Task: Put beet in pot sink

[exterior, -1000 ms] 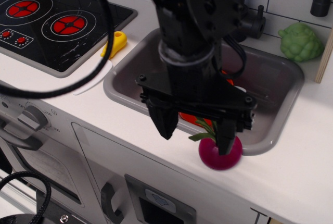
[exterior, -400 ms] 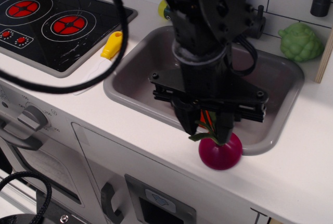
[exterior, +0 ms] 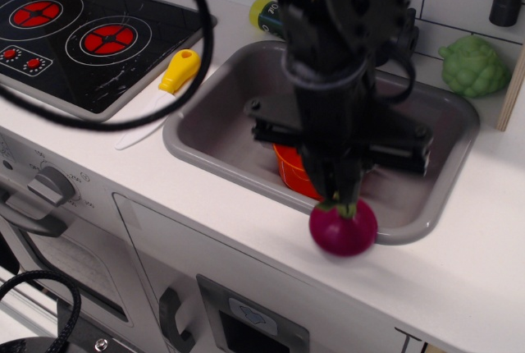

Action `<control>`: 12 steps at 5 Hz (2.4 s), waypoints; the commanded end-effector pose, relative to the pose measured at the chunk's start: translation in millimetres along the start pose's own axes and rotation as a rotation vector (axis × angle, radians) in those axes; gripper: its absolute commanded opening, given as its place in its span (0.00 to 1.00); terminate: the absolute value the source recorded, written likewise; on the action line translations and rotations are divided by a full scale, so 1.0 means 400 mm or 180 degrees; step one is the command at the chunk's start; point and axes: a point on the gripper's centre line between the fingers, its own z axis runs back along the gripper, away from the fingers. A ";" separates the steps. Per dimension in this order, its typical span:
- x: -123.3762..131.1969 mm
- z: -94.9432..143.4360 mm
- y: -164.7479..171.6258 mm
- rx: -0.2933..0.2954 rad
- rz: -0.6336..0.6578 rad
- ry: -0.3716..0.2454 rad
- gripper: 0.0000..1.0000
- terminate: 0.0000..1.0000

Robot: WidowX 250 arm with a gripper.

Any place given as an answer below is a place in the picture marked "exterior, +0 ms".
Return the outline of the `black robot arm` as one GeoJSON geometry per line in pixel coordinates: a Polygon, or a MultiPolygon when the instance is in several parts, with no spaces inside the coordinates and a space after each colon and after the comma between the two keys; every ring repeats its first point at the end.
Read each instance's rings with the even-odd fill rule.
{"type": "Polygon", "coordinates": [[[293,90],[246,104],[254,137],[295,147],[318,194],[337,204],[357,202],[373,164],[423,172],[429,130],[391,110],[415,81],[410,58],[393,42],[408,1],[277,1],[282,68],[293,90]]]}

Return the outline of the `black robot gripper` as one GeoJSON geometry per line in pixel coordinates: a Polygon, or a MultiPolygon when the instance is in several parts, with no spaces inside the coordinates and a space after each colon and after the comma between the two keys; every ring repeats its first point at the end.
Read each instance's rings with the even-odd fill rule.
{"type": "Polygon", "coordinates": [[[299,149],[304,170],[323,199],[335,199],[335,162],[342,204],[358,201],[370,164],[425,173],[431,129],[394,110],[411,95],[415,78],[404,90],[379,94],[367,72],[347,76],[307,77],[287,73],[292,89],[256,96],[244,105],[255,121],[256,140],[299,149]]]}

